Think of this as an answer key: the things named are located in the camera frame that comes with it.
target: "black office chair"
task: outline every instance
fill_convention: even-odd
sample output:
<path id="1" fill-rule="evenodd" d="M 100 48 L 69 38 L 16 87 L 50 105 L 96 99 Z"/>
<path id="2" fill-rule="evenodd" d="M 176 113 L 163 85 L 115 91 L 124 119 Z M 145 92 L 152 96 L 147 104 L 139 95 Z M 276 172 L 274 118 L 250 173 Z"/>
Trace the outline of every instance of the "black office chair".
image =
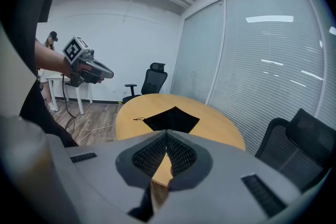
<path id="1" fill-rule="evenodd" d="M 255 156 L 306 191 L 332 166 L 335 144 L 336 131 L 300 109 L 291 122 L 269 123 Z"/>
<path id="2" fill-rule="evenodd" d="M 143 83 L 141 93 L 159 93 L 163 83 L 166 81 L 168 74 L 164 72 L 165 63 L 154 62 L 150 65 L 150 68 L 146 72 L 145 81 Z M 122 99 L 124 103 L 127 103 L 131 99 L 140 96 L 140 94 L 134 95 L 134 87 L 136 84 L 126 84 L 125 87 L 131 87 L 131 96 Z"/>

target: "chair headrest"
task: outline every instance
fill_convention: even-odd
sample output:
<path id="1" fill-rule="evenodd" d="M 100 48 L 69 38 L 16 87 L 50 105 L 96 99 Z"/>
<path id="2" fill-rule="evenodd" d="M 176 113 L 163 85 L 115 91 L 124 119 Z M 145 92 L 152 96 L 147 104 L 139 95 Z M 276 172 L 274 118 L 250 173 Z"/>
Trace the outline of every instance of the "chair headrest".
<path id="1" fill-rule="evenodd" d="M 154 62 L 149 66 L 149 68 L 157 72 L 164 72 L 164 66 L 165 63 Z"/>
<path id="2" fill-rule="evenodd" d="M 336 131 L 299 109 L 286 129 L 287 137 L 323 168 L 331 166 L 336 152 Z"/>

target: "person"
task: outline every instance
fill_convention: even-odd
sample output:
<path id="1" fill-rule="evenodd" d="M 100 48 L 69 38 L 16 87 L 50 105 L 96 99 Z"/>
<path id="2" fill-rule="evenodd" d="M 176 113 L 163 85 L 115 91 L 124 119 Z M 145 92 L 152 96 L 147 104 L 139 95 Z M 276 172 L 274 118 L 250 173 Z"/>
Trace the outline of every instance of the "person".
<path id="1" fill-rule="evenodd" d="M 34 56 L 35 66 L 37 68 L 60 72 L 68 78 L 71 77 L 71 65 L 65 56 L 46 47 L 36 38 Z M 80 63 L 78 65 L 78 71 L 80 70 L 90 71 L 91 67 Z M 72 139 L 71 135 L 60 126 L 48 110 L 46 110 L 42 95 L 37 88 L 38 83 L 35 83 L 26 98 L 20 115 L 24 119 L 38 124 L 46 133 L 60 137 L 65 147 L 77 146 L 77 143 Z"/>
<path id="2" fill-rule="evenodd" d="M 55 31 L 51 31 L 47 40 L 45 41 L 45 46 L 51 50 L 55 50 L 54 42 L 57 42 L 57 41 L 58 41 L 57 33 Z M 51 70 L 40 69 L 38 74 L 40 76 L 40 81 L 43 85 L 44 93 L 46 95 L 47 105 L 49 106 L 50 110 L 56 111 L 56 108 L 51 99 L 49 82 L 47 80 L 47 77 L 53 75 L 54 72 Z"/>

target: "handheld device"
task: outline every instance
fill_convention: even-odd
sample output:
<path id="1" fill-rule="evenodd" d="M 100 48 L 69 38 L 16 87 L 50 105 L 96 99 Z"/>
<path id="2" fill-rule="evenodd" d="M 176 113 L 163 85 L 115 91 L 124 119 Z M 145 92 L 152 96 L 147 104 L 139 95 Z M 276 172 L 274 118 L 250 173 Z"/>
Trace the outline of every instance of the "handheld device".
<path id="1" fill-rule="evenodd" d="M 114 76 L 112 70 L 94 59 L 94 50 L 81 37 L 74 36 L 63 49 L 63 54 L 71 64 L 71 78 L 67 85 L 79 87 L 83 82 L 96 84 L 100 78 L 111 79 Z M 80 63 L 92 69 L 78 71 Z"/>

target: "window blinds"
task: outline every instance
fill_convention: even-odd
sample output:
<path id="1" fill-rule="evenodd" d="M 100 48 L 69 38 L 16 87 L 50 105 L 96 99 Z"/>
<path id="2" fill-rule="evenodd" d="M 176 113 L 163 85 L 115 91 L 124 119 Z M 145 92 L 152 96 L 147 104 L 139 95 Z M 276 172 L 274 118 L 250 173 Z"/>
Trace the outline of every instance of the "window blinds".
<path id="1" fill-rule="evenodd" d="M 172 94 L 205 103 L 218 63 L 223 20 L 223 0 L 185 20 Z"/>
<path id="2" fill-rule="evenodd" d="M 299 108 L 314 115 L 321 36 L 308 0 L 227 0 L 225 28 L 208 105 L 236 124 L 255 154 L 273 118 L 291 120 Z"/>
<path id="3" fill-rule="evenodd" d="M 320 18 L 326 44 L 327 75 L 322 103 L 317 118 L 336 130 L 336 22 L 325 0 L 311 0 Z"/>

